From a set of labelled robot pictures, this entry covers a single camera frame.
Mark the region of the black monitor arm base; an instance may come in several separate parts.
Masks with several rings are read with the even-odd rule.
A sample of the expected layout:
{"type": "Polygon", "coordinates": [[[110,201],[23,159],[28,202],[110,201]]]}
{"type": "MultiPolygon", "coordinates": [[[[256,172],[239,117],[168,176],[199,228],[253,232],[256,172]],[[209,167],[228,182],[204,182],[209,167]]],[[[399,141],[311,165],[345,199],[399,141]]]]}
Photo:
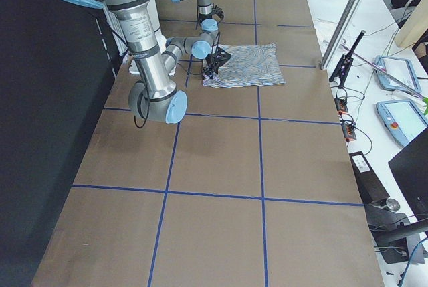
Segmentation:
{"type": "Polygon", "coordinates": [[[365,205],[364,210],[375,248],[386,263],[425,262],[427,251],[420,242],[421,234],[427,232],[426,213],[415,214],[416,222],[412,223],[404,213],[393,213],[374,205],[365,205]]]}

